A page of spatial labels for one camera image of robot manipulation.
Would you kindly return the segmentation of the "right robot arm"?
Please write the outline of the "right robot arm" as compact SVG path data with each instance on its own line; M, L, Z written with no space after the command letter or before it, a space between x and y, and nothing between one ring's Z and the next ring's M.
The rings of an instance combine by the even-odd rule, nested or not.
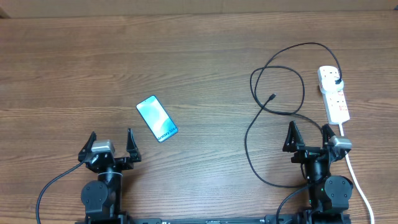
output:
M282 148L292 152L292 163L300 164L306 178L306 186L290 194L285 203L294 195L306 190L309 196L308 208L293 215L281 218L278 208L275 220L277 223L350 223L349 216L343 212L349 209L353 183L341 175L331 175L331 164L342 160L350 150L351 141L336 135L328 124L322 126L322 146L306 146L295 121L289 123L287 137Z

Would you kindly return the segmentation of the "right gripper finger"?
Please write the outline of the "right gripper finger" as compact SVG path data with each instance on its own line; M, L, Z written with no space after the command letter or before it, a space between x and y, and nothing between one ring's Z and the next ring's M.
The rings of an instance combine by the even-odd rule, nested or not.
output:
M283 152L297 152L305 147L305 142L295 121L289 123L287 137L283 145Z
M334 146L333 141L331 140L335 133L330 128L329 124L325 124L322 126L322 144L323 146Z

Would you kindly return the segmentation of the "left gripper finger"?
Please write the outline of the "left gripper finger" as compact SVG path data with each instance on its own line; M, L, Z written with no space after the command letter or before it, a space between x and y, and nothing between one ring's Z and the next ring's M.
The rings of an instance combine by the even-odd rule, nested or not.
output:
M78 153L78 161L82 162L86 159L87 155L91 152L93 143L96 141L96 133L93 131L88 138L86 144L83 146L81 151Z
M129 153L129 158L131 162L140 162L142 160L141 153L137 148L131 128L127 129L126 151Z

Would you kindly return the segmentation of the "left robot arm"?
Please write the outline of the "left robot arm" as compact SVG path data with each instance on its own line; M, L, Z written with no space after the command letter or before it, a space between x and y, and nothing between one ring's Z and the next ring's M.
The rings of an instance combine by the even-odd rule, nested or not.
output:
M85 206L85 223L132 223L128 212L122 211L123 171L132 170L141 161L133 132L127 130L126 157L115 157L111 140L99 141L92 132L78 153L78 161L97 174L97 179L87 183L81 191Z

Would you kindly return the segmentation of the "Galaxy smartphone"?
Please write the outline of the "Galaxy smartphone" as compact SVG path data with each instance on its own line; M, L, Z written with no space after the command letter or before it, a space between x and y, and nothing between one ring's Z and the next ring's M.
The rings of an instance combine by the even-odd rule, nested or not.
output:
M158 142L164 142L178 133L178 127L155 95L138 103L136 109Z

